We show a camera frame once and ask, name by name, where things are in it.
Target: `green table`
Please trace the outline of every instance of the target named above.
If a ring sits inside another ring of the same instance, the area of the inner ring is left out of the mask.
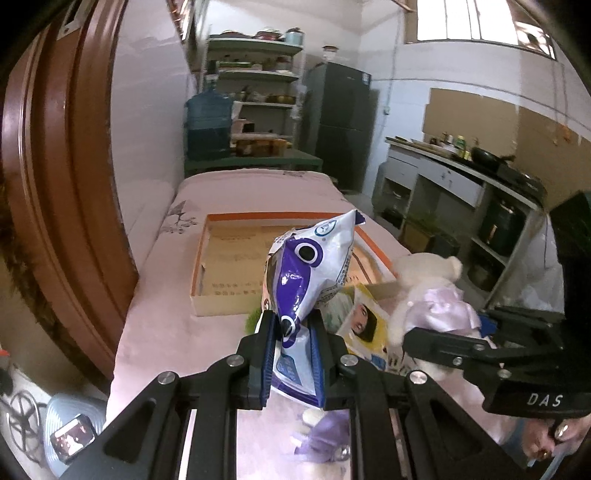
[[[289,170],[295,166],[305,166],[309,170],[321,171],[322,159],[308,153],[288,148],[283,157],[226,157],[217,160],[186,160],[185,178],[206,170],[221,170],[232,167],[282,167]]]

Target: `yellow package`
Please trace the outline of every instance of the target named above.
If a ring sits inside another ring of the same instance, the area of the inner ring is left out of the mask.
[[[345,340],[347,350],[365,358],[379,370],[388,366],[388,324],[386,314],[363,285],[355,286],[353,309],[337,335]]]

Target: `purple cloth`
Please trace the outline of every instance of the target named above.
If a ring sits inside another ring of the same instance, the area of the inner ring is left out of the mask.
[[[307,462],[333,462],[338,448],[348,445],[349,441],[349,411],[334,410],[312,427],[294,453],[303,456]]]
[[[458,334],[480,328],[476,311],[462,297],[463,292],[455,286],[427,290],[423,300],[408,309],[404,333],[415,327]]]

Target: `purple and white package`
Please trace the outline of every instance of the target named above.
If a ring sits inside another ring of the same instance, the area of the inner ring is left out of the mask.
[[[262,308],[276,312],[282,331],[272,386],[309,406],[321,402],[314,386],[306,317],[345,285],[355,226],[361,223],[363,215],[351,210],[309,228],[292,229],[275,239],[267,257]]]

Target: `dark gray refrigerator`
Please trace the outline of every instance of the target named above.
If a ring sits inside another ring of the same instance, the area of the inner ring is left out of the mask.
[[[301,150],[323,160],[322,171],[341,190],[360,191],[371,135],[371,75],[337,63],[322,63],[306,77]]]

